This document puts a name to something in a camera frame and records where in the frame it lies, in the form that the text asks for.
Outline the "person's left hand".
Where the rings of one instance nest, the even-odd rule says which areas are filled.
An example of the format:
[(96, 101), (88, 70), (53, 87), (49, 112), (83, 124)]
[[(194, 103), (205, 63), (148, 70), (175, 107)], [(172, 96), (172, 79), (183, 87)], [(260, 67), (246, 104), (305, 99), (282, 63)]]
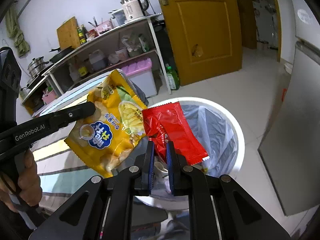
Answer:
[[(25, 169), (20, 174), (18, 185), (21, 188), (20, 197), (29, 205), (35, 206), (42, 199), (42, 188), (40, 186), (40, 177), (37, 174), (37, 163), (34, 160), (33, 153), (28, 150), (24, 154)], [(1, 201), (13, 212), (18, 213), (10, 199), (12, 192), (1, 180)]]

